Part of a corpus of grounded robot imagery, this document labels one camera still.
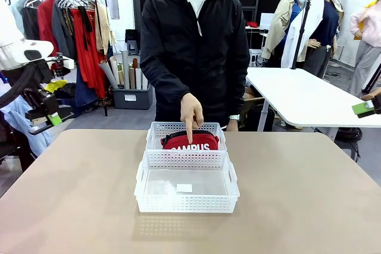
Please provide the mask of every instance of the white storage bin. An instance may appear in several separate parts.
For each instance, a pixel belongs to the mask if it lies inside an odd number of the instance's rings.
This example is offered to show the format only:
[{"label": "white storage bin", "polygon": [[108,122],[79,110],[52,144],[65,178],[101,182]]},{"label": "white storage bin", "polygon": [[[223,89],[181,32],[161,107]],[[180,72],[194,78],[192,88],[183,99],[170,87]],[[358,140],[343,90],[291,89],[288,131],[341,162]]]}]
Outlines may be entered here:
[{"label": "white storage bin", "polygon": [[[146,150],[162,150],[161,139],[175,132],[185,131],[185,124],[181,122],[152,122],[147,134]],[[200,130],[209,131],[213,136],[217,136],[218,150],[226,151],[226,139],[219,123],[205,123]]]},{"label": "white storage bin", "polygon": [[141,212],[232,213],[239,190],[225,151],[148,150],[135,196]]}]

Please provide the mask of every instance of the black jacket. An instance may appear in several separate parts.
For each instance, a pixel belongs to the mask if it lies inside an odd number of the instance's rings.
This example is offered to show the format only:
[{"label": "black jacket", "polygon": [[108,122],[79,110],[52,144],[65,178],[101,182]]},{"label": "black jacket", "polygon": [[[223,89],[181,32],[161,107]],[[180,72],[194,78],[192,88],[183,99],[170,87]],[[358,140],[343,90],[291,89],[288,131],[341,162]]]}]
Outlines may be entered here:
[{"label": "black jacket", "polygon": [[225,126],[240,114],[249,65],[244,23],[238,0],[206,0],[199,19],[186,0],[145,2],[140,67],[155,87],[157,121],[180,121],[189,92],[205,122]]}]

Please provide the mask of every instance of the beige table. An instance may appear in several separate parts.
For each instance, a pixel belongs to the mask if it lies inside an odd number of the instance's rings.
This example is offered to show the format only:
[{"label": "beige table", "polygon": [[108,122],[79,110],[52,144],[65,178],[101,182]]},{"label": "beige table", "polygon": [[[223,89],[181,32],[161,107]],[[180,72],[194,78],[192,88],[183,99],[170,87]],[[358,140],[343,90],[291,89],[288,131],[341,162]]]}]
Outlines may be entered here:
[{"label": "beige table", "polygon": [[232,215],[140,214],[145,136],[64,132],[0,199],[0,253],[381,252],[381,190],[324,135],[227,133]]}]

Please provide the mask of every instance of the red dress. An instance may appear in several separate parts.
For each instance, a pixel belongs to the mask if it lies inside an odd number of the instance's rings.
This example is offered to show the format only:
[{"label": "red dress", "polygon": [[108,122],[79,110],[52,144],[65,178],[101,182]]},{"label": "red dress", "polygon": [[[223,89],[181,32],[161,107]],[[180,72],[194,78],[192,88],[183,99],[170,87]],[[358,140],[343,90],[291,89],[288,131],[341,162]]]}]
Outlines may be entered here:
[{"label": "red dress", "polygon": [[53,35],[52,18],[53,6],[55,0],[45,0],[38,6],[38,26],[40,30],[40,40],[48,41],[53,44],[53,52],[51,56],[55,57],[60,51],[57,41]]},{"label": "red dress", "polygon": [[74,33],[76,37],[76,46],[78,62],[83,81],[89,88],[93,88],[100,98],[105,97],[105,73],[99,67],[99,63],[104,59],[103,54],[96,49],[95,39],[95,13],[87,11],[87,17],[91,23],[91,32],[89,27],[84,25],[82,15],[78,9],[72,9],[74,22]]}]

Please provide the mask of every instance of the sticker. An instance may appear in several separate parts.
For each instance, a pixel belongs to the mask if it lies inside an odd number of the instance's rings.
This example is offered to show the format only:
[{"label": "sticker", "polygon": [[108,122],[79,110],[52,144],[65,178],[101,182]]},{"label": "sticker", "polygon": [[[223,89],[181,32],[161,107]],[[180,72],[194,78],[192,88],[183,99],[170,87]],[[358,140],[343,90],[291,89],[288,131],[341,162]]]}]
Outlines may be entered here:
[{"label": "sticker", "polygon": [[177,184],[176,186],[177,193],[192,193],[193,185],[191,184]]},{"label": "sticker", "polygon": [[125,101],[136,101],[136,95],[124,95]]}]

